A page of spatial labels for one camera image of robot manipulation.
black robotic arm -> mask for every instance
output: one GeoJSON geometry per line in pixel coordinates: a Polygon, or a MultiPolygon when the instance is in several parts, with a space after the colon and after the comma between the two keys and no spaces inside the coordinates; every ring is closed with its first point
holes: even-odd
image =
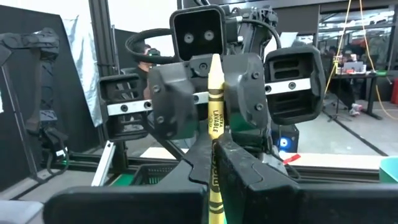
{"type": "Polygon", "coordinates": [[[59,55],[59,45],[58,35],[50,28],[33,34],[0,34],[4,62],[2,66],[5,66],[13,50],[29,49],[37,60],[34,71],[34,109],[25,122],[25,128],[29,134],[37,136],[42,147],[49,151],[49,163],[55,157],[68,156],[65,147],[68,136],[56,129],[58,119],[53,109],[53,66],[59,55]]]}

glass wall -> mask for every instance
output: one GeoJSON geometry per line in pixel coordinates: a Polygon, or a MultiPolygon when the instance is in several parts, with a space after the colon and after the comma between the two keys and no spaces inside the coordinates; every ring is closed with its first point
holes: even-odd
{"type": "Polygon", "coordinates": [[[334,54],[343,38],[340,53],[356,54],[359,60],[370,67],[366,53],[365,36],[368,40],[369,54],[376,69],[384,70],[388,66],[390,56],[390,39],[394,18],[394,6],[383,9],[350,12],[346,20],[346,12],[320,15],[318,31],[318,48],[323,54],[334,54]]]}

screw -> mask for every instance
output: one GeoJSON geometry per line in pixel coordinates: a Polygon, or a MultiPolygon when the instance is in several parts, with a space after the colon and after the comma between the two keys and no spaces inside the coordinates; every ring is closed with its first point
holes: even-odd
{"type": "Polygon", "coordinates": [[[289,83],[289,88],[290,88],[291,90],[293,90],[294,88],[296,88],[296,83],[294,83],[294,82],[289,83]]]}
{"type": "Polygon", "coordinates": [[[267,85],[265,87],[265,89],[266,89],[266,93],[269,93],[272,90],[271,86],[269,86],[269,85],[267,85]]]}
{"type": "Polygon", "coordinates": [[[252,77],[253,79],[258,79],[258,78],[260,77],[260,73],[254,72],[253,74],[251,74],[251,77],[252,77]]]}
{"type": "Polygon", "coordinates": [[[185,34],[184,41],[187,44],[191,44],[193,42],[193,35],[190,33],[185,34]]]}
{"type": "Polygon", "coordinates": [[[158,124],[162,124],[164,122],[164,118],[162,116],[159,116],[158,118],[156,118],[156,121],[158,124]]]}
{"type": "Polygon", "coordinates": [[[213,31],[211,31],[211,30],[206,31],[206,32],[205,32],[205,39],[206,39],[207,41],[213,40],[213,39],[214,39],[214,33],[213,33],[213,31]]]}
{"type": "Polygon", "coordinates": [[[205,69],[207,69],[207,64],[206,64],[206,63],[201,63],[201,64],[199,65],[199,69],[200,69],[200,70],[205,70],[205,69]]]}
{"type": "Polygon", "coordinates": [[[255,107],[256,110],[260,111],[263,108],[264,108],[264,105],[262,105],[261,103],[256,104],[256,107],[255,107]]]}
{"type": "Polygon", "coordinates": [[[158,85],[154,85],[154,87],[152,89],[154,90],[154,93],[160,92],[160,86],[158,86],[158,85]]]}
{"type": "Polygon", "coordinates": [[[121,109],[123,112],[127,112],[127,110],[129,110],[129,107],[128,107],[127,105],[122,105],[122,106],[120,107],[120,109],[121,109]]]}

metal pole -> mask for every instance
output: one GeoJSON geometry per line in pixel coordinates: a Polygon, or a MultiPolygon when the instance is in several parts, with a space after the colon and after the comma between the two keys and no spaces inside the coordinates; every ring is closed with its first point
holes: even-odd
{"type": "Polygon", "coordinates": [[[112,163],[115,147],[116,146],[113,142],[108,141],[106,143],[104,151],[102,152],[101,160],[99,160],[98,168],[95,172],[93,181],[91,182],[92,187],[100,187],[104,185],[109,172],[109,167],[112,163]]]}
{"type": "Polygon", "coordinates": [[[113,41],[113,49],[114,49],[114,59],[115,59],[115,71],[120,75],[120,63],[119,63],[119,54],[118,54],[118,45],[116,43],[116,33],[114,25],[112,25],[112,41],[113,41]]]}
{"type": "MultiPolygon", "coordinates": [[[[108,0],[88,0],[90,6],[91,25],[99,77],[114,75],[114,52],[112,46],[111,19],[109,17],[108,0]]],[[[98,127],[99,141],[105,143],[106,130],[98,127]]]]}

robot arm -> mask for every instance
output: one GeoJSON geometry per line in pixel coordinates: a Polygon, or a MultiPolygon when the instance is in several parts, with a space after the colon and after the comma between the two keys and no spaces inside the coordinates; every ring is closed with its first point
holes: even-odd
{"type": "Polygon", "coordinates": [[[34,110],[25,126],[28,133],[39,137],[42,147],[49,149],[52,157],[57,157],[59,151],[66,155],[64,142],[67,140],[67,136],[55,128],[57,115],[53,110],[53,65],[59,55],[59,45],[58,35],[49,28],[33,34],[0,34],[3,50],[29,49],[36,56],[34,110]]]}
{"type": "MultiPolygon", "coordinates": [[[[278,17],[270,6],[249,9],[234,8],[232,9],[232,16],[241,16],[243,19],[265,22],[271,27],[276,27],[278,23],[278,17]]],[[[264,47],[272,37],[268,30],[254,24],[241,24],[238,36],[240,37],[240,43],[234,46],[236,53],[255,53],[264,60],[264,47]]]]}

